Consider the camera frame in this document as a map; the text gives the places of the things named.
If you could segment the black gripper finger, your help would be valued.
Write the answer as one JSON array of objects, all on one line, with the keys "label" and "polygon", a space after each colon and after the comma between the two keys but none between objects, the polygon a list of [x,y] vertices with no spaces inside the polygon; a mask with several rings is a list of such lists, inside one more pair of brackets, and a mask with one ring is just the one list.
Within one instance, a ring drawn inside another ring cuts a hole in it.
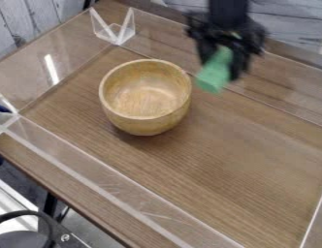
[{"label": "black gripper finger", "polygon": [[219,51],[219,44],[215,40],[203,38],[196,41],[196,46],[202,64],[206,64],[215,53]]},{"label": "black gripper finger", "polygon": [[233,59],[230,64],[231,80],[238,80],[245,72],[249,71],[251,62],[251,51],[245,46],[233,46]]}]

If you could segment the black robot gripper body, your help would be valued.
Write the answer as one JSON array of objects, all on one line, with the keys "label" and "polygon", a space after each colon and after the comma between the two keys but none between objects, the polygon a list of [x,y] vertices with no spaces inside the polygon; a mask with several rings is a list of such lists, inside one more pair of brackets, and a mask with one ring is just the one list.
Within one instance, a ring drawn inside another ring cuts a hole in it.
[{"label": "black robot gripper body", "polygon": [[188,13],[186,19],[187,35],[195,43],[206,38],[215,40],[219,46],[242,46],[251,53],[262,53],[267,31],[250,17],[233,27],[215,23],[207,13]]}]

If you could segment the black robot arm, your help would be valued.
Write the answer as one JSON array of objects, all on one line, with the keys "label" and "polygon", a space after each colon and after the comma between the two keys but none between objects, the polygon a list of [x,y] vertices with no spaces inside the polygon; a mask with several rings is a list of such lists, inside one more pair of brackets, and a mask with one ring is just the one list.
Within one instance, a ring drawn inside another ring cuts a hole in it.
[{"label": "black robot arm", "polygon": [[207,12],[188,12],[187,35],[195,41],[202,65],[226,48],[231,53],[230,80],[249,72],[254,55],[263,52],[266,29],[250,17],[250,0],[208,0]]}]

